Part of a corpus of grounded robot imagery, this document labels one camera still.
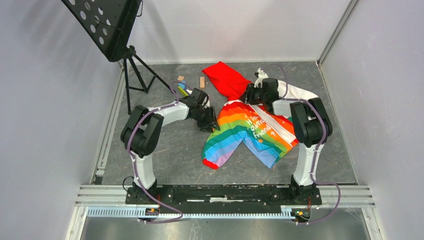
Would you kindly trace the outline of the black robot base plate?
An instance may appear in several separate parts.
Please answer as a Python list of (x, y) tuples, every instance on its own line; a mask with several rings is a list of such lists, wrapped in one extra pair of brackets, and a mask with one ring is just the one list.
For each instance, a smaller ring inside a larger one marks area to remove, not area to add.
[(157, 210), (161, 214), (277, 214), (282, 206), (307, 208), (323, 203), (317, 187), (312, 193), (294, 196), (285, 184), (164, 184), (147, 192), (161, 201)]

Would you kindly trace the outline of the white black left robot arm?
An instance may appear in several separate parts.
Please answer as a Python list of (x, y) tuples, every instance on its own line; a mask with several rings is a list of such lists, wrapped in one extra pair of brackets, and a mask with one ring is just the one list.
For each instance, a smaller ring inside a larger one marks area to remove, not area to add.
[(157, 182), (153, 171), (153, 152), (162, 128), (187, 119), (195, 120), (198, 129), (204, 132), (220, 129), (208, 94), (194, 88), (189, 95), (163, 106), (147, 108), (137, 105), (121, 132), (120, 139), (132, 162), (133, 182), (140, 188), (137, 196), (145, 204), (151, 204), (157, 198), (157, 190), (152, 187)]

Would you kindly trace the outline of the rainbow and white kids jacket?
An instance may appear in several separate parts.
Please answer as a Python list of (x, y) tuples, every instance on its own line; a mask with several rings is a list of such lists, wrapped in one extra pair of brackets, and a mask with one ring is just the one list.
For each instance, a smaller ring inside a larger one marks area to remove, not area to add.
[(204, 165), (215, 170), (220, 168), (244, 143), (265, 166), (272, 168), (298, 144), (290, 119), (270, 115), (263, 106), (251, 106), (240, 100), (251, 81), (221, 61), (202, 72), (217, 91), (227, 97), (217, 117), (220, 129), (214, 130), (204, 144)]

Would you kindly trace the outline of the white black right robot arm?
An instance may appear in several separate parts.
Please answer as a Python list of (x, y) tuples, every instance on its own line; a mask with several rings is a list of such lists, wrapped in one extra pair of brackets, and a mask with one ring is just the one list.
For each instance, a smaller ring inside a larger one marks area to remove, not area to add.
[(302, 204), (316, 189), (315, 171), (319, 155), (333, 126), (321, 98), (275, 78), (259, 78), (249, 83), (240, 98), (249, 105), (262, 105), (274, 116), (291, 118), (299, 142), (297, 166), (291, 176), (289, 199)]

